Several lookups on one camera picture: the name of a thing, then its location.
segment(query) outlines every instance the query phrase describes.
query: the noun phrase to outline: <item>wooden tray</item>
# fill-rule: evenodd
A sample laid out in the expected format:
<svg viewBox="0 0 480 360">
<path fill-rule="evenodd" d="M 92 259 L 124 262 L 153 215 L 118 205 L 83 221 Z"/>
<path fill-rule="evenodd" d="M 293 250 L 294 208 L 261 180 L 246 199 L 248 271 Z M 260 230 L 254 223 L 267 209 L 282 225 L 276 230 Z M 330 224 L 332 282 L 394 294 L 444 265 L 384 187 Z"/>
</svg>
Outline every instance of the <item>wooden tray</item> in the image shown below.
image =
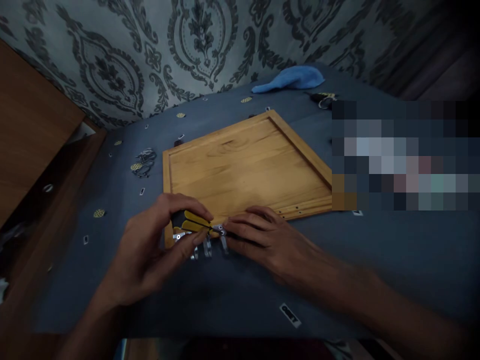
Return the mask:
<svg viewBox="0 0 480 360">
<path fill-rule="evenodd" d="M 332 170 L 270 110 L 164 151 L 163 191 L 197 198 L 214 225 L 252 205 L 291 220 L 332 210 Z"/>
</svg>

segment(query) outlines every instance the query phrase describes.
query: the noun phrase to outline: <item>screw hole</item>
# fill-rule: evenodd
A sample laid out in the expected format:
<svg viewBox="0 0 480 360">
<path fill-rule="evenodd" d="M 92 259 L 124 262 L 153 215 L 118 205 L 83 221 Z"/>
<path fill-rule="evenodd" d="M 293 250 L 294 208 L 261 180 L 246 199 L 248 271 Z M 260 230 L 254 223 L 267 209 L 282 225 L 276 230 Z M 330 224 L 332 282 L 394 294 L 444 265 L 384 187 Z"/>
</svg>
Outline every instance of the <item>screw hole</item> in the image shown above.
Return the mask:
<svg viewBox="0 0 480 360">
<path fill-rule="evenodd" d="M 52 184 L 45 185 L 42 189 L 44 193 L 50 193 L 54 189 Z"/>
</svg>

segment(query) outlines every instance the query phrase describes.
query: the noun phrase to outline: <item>patterned wallpaper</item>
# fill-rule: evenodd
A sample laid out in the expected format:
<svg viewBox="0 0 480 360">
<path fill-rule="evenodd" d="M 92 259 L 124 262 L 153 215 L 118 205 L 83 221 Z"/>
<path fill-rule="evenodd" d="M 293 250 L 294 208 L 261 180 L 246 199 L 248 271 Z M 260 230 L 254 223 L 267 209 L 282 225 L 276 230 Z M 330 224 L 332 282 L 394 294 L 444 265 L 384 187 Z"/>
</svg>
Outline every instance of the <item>patterned wallpaper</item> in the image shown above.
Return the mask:
<svg viewBox="0 0 480 360">
<path fill-rule="evenodd" d="M 441 0 L 3 0 L 0 38 L 107 129 L 321 61 L 382 88 Z"/>
</svg>

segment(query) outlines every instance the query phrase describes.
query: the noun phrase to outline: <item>screwdriver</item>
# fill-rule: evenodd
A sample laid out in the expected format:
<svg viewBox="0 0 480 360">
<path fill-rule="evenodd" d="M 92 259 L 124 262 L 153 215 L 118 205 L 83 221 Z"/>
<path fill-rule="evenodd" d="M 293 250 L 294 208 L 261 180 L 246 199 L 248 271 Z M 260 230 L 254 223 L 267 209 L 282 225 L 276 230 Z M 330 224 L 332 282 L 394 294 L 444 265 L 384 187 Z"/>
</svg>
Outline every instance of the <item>screwdriver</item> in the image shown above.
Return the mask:
<svg viewBox="0 0 480 360">
<path fill-rule="evenodd" d="M 209 221 L 188 210 L 175 212 L 171 216 L 171 224 L 173 229 L 189 231 L 192 233 L 198 233 L 204 228 L 207 228 L 209 232 L 214 231 L 219 234 L 222 233 L 221 231 L 214 229 Z"/>
</svg>

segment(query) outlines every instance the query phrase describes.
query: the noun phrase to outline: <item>hand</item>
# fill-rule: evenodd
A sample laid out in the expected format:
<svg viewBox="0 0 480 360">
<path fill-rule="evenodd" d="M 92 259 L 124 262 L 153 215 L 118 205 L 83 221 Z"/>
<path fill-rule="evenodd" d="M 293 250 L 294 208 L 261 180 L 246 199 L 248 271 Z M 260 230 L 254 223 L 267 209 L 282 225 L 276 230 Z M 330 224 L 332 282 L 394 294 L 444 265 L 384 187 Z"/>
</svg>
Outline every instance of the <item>hand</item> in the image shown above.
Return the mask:
<svg viewBox="0 0 480 360">
<path fill-rule="evenodd" d="M 226 238 L 228 247 L 269 270 L 275 281 L 339 312 L 351 310 L 352 294 L 368 292 L 375 275 L 327 254 L 272 209 L 249 207 L 228 218 L 227 232 L 248 240 Z"/>
<path fill-rule="evenodd" d="M 133 304 L 162 288 L 207 236 L 207 231 L 192 233 L 166 252 L 159 249 L 162 229 L 170 222 L 170 216 L 184 209 L 208 221 L 214 218 L 193 197 L 163 193 L 149 209 L 128 220 L 117 253 L 95 294 L 97 300 L 100 298 L 107 308 L 114 308 Z"/>
</svg>

